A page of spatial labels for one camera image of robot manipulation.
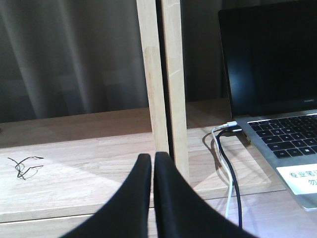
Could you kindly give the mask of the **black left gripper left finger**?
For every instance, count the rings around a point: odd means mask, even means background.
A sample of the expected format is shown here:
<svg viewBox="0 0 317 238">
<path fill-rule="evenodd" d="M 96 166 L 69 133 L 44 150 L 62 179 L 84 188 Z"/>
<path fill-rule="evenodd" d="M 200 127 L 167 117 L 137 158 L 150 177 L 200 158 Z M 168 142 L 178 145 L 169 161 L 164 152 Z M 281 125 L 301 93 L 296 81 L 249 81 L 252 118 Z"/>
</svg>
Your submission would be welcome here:
<svg viewBox="0 0 317 238">
<path fill-rule="evenodd" d="M 140 154 L 121 187 L 85 222 L 64 238 L 147 238 L 152 163 Z"/>
</svg>

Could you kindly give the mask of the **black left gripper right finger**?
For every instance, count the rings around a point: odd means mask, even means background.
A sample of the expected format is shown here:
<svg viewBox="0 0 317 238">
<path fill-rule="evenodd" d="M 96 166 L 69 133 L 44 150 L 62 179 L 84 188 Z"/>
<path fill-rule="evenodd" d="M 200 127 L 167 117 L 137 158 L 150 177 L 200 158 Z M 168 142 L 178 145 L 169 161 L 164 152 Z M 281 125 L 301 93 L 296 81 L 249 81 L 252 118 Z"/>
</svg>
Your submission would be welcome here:
<svg viewBox="0 0 317 238">
<path fill-rule="evenodd" d="M 160 238 L 253 237 L 200 198 L 166 152 L 155 155 L 154 207 Z"/>
</svg>

